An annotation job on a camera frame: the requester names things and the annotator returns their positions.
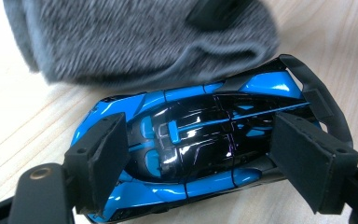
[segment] folded towel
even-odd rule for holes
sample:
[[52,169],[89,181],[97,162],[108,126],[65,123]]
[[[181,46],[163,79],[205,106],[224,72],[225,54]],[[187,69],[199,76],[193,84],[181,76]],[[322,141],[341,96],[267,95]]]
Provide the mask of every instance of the folded towel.
[[276,52],[275,24],[259,1],[215,31],[186,22],[197,2],[4,0],[24,60],[49,83],[168,89],[231,76]]

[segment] model car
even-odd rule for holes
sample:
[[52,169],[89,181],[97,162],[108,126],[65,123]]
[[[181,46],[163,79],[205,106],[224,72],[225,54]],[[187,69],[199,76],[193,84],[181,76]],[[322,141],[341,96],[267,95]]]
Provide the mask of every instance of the model car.
[[225,80],[116,96],[97,103],[72,144],[98,120],[124,112],[130,161],[102,215],[118,222],[284,179],[269,158],[276,113],[319,125],[289,71],[274,61]]

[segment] wood grain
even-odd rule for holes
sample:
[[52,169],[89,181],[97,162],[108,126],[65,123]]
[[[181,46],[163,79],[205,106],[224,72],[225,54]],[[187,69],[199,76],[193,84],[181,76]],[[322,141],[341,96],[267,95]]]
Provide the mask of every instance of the wood grain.
[[[306,63],[340,105],[358,150],[358,1],[263,1],[279,27],[279,53]],[[109,90],[47,85],[30,74],[14,43],[0,2],[0,201],[20,175],[41,163],[62,163],[82,117]],[[127,223],[347,223],[312,214],[282,181],[151,215]],[[76,216],[77,223],[87,223]]]

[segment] gray towel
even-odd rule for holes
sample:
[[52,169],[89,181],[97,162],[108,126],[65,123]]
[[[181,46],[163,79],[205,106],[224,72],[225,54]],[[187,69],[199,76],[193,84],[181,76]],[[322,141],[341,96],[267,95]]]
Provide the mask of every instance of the gray towel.
[[223,31],[186,23],[197,0],[4,0],[22,56],[47,82],[138,92],[194,85],[274,55],[277,31],[253,1]]

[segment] wooden table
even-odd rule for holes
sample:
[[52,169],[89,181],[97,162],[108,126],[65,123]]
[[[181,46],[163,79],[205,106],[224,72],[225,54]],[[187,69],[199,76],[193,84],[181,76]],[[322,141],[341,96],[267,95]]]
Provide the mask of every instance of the wooden table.
[[[305,62],[343,110],[358,150],[358,1],[265,0],[280,30],[279,53]],[[0,1],[0,201],[13,195],[20,175],[46,162],[62,163],[83,116],[109,90],[48,86],[31,75]],[[346,223],[312,214],[288,181],[247,189],[128,223]],[[87,223],[76,216],[77,223]]]

